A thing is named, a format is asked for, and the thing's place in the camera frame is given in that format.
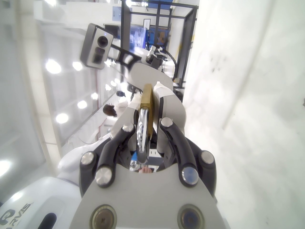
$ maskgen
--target black metal frame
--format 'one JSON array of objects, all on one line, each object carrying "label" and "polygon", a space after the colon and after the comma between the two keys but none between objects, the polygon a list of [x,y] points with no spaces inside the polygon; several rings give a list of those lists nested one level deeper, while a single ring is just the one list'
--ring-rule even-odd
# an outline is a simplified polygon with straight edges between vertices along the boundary
[{"label": "black metal frame", "polygon": [[[188,56],[189,51],[192,43],[192,37],[195,27],[196,21],[196,14],[198,10],[198,6],[196,5],[189,5],[183,3],[176,3],[176,2],[167,2],[167,1],[153,1],[153,0],[131,0],[133,2],[146,2],[146,3],[153,3],[157,4],[157,14],[153,13],[146,13],[146,12],[132,12],[130,11],[129,7],[126,5],[126,0],[122,1],[122,14],[121,14],[121,48],[125,50],[129,50],[129,40],[130,40],[130,24],[131,24],[131,15],[144,15],[144,16],[155,16],[156,17],[156,26],[155,26],[155,39],[154,44],[157,44],[158,41],[158,29],[159,29],[159,19],[160,17],[168,17],[168,30],[171,26],[171,19],[183,19],[183,32],[182,32],[182,39],[181,39],[181,48],[179,49],[179,55],[177,59],[177,66],[178,66],[178,78],[179,83],[178,87],[175,88],[183,88],[184,77],[186,72],[186,66],[188,63]],[[173,16],[172,9],[170,9],[169,15],[160,14],[161,5],[170,5],[170,6],[177,6],[177,7],[184,7],[190,8],[191,11],[184,17],[184,16]]]}]

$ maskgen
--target person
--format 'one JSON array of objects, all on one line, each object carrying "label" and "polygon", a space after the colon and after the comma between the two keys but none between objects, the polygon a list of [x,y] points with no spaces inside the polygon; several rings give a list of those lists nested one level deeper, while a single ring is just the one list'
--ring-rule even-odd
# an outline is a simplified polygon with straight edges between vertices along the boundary
[{"label": "person", "polygon": [[[134,95],[134,98],[132,99],[132,101],[130,103],[132,105],[132,108],[135,108],[135,109],[140,108],[141,98],[142,98],[142,95],[140,93],[136,93]],[[122,101],[122,102],[116,104],[115,106],[111,105],[111,104],[106,104],[103,107],[103,112],[107,116],[119,118],[124,113],[124,111],[128,107],[128,105],[129,104],[127,101]]]},{"label": "person", "polygon": [[125,111],[125,109],[128,107],[128,102],[123,101],[121,103],[114,105],[106,104],[103,107],[103,113],[107,116],[112,116],[119,118]]},{"label": "person", "polygon": [[152,173],[152,172],[153,171],[147,166],[144,166],[143,168],[139,169],[139,173]]}]

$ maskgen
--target round sensor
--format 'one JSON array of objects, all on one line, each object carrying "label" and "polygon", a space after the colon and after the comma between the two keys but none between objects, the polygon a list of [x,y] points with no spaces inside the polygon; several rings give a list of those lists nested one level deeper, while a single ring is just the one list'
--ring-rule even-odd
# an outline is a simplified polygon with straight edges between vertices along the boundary
[{"label": "round sensor", "polygon": [[101,36],[97,39],[99,47],[106,47],[108,45],[108,39],[105,36]]}]

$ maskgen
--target wire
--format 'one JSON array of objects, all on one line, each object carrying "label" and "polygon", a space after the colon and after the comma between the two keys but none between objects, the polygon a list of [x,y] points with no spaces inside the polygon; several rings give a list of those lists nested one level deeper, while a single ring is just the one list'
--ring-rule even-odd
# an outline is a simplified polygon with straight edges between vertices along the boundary
[{"label": "wire", "polygon": [[178,69],[178,67],[177,67],[177,62],[176,62],[176,60],[174,59],[174,57],[173,57],[167,50],[163,49],[163,52],[165,52],[168,56],[170,56],[170,58],[172,59],[172,61],[173,61],[174,64],[175,64],[175,71],[174,71],[174,73],[173,73],[173,81],[174,81],[175,78],[177,77],[177,69]]}]

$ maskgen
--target black bracket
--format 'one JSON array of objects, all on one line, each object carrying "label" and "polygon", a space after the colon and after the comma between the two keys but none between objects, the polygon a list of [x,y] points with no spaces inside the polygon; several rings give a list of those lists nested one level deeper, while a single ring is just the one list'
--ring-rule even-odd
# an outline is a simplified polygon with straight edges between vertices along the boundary
[{"label": "black bracket", "polygon": [[[121,47],[118,47],[114,44],[111,44],[111,47],[113,49],[116,49],[118,50],[120,53],[119,53],[119,56],[117,59],[115,59],[114,61],[117,62],[117,63],[120,63],[121,65],[125,66],[129,71],[131,70],[132,66],[141,60],[141,57],[140,56],[137,56],[135,54],[133,54],[132,52],[130,51],[127,51]],[[132,56],[132,60],[127,64],[124,62],[124,60],[126,59],[127,56]]]},{"label": "black bracket", "polygon": [[100,186],[101,188],[107,188],[114,182],[119,153],[128,146],[128,141],[133,136],[134,132],[135,127],[133,127],[133,130],[130,132],[125,132],[123,129],[120,129],[113,139],[104,146],[96,170],[98,171],[101,167],[108,167],[112,172],[112,176],[109,183]]},{"label": "black bracket", "polygon": [[193,187],[194,185],[187,184],[182,178],[182,170],[185,167],[192,167],[198,172],[194,154],[186,137],[175,123],[170,127],[165,127],[160,122],[160,128],[166,134],[172,150],[176,154],[180,182],[186,187]]}]

